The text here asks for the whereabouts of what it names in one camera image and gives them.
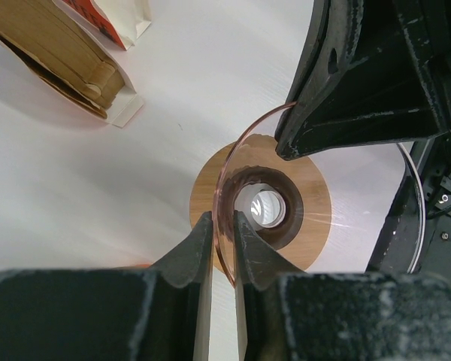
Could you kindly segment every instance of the brown cardboard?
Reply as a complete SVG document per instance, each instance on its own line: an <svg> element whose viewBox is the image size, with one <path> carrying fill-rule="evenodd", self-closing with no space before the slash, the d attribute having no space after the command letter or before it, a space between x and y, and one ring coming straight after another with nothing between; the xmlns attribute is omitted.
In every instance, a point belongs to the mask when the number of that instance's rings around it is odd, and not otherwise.
<svg viewBox="0 0 451 361"><path fill-rule="evenodd" d="M54 89L102 118L126 85L117 64L52 0L0 0L0 42Z"/></svg>

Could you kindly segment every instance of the hole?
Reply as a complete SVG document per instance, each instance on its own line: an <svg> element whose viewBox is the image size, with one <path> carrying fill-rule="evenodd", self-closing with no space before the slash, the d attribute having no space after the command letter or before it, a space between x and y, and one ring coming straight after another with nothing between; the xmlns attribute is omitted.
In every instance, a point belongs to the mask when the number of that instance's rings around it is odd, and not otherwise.
<svg viewBox="0 0 451 361"><path fill-rule="evenodd" d="M332 48L331 53L329 54L328 72L330 75L333 75L334 73L337 73L338 70L336 49Z"/></svg>
<svg viewBox="0 0 451 361"><path fill-rule="evenodd" d="M272 228L284 220L286 203L275 190L262 190L250 203L250 213L259 226Z"/></svg>
<svg viewBox="0 0 451 361"><path fill-rule="evenodd" d="M253 199L264 191L277 194L283 209L283 213L280 212L275 222L267 225L269 228L259 225L251 212ZM239 171L230 182L226 182L222 194L227 199L223 208L227 211L223 212L232 214L234 209L243 212L257 235L275 250L290 244L301 230L304 218L301 194L294 182L281 171L260 166L246 168ZM224 229L229 239L233 239L234 230L230 227L231 224L232 219Z"/></svg>

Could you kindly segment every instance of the black plastic part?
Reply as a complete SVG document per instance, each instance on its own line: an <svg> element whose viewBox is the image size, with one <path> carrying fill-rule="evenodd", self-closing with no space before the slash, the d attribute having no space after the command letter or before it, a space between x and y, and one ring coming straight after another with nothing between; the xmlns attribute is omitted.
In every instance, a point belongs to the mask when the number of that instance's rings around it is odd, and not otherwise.
<svg viewBox="0 0 451 361"><path fill-rule="evenodd" d="M417 142L411 156L422 178L429 215L451 204L451 137ZM368 271L406 272L417 239L416 194L409 177L403 179L368 265ZM443 195L448 201L440 204ZM451 212L426 222L416 272L434 272L451 286Z"/></svg>
<svg viewBox="0 0 451 361"><path fill-rule="evenodd" d="M450 28L451 1L315 2L277 154L451 132Z"/></svg>
<svg viewBox="0 0 451 361"><path fill-rule="evenodd" d="M451 289L418 275L307 275L235 215L240 359L451 360Z"/></svg>
<svg viewBox="0 0 451 361"><path fill-rule="evenodd" d="M206 360L212 220L149 269L0 273L0 360Z"/></svg>

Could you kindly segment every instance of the plywood disc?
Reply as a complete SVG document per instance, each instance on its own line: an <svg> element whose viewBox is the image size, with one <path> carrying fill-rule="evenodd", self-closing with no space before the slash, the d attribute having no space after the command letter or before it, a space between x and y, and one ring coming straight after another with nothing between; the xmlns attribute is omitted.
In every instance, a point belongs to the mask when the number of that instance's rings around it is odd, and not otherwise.
<svg viewBox="0 0 451 361"><path fill-rule="evenodd" d="M288 181L293 182L300 194L299 201L302 207L300 214L292 216L301 217L302 221L299 222L300 228L295 230L292 241L287 242L287 245L280 248L278 252L300 269L306 270L319 256L327 242L331 228L331 199L325 180L312 160L303 157L286 162L276 154L276 144L274 138L269 135L250 136L244 143L246 146L242 146L234 155L234 168L247 171L260 165L261 168L277 170L278 173L285 175ZM199 173L190 198L191 226L197 223L205 211L212 209L217 178L233 146L234 143L219 150ZM235 190L232 197L237 194L238 190ZM222 269L216 254L214 254L213 264L218 269Z"/></svg>

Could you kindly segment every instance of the cardboard box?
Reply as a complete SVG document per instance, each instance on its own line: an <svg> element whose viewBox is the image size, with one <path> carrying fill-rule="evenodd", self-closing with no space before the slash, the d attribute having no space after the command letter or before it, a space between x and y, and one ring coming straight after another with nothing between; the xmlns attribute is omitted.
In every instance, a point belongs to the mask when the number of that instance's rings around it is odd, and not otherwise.
<svg viewBox="0 0 451 361"><path fill-rule="evenodd" d="M107 123L124 126L143 104L125 72L52 0L0 0L0 43Z"/></svg>
<svg viewBox="0 0 451 361"><path fill-rule="evenodd" d="M129 49L150 25L148 0L59 0L74 9L103 35Z"/></svg>

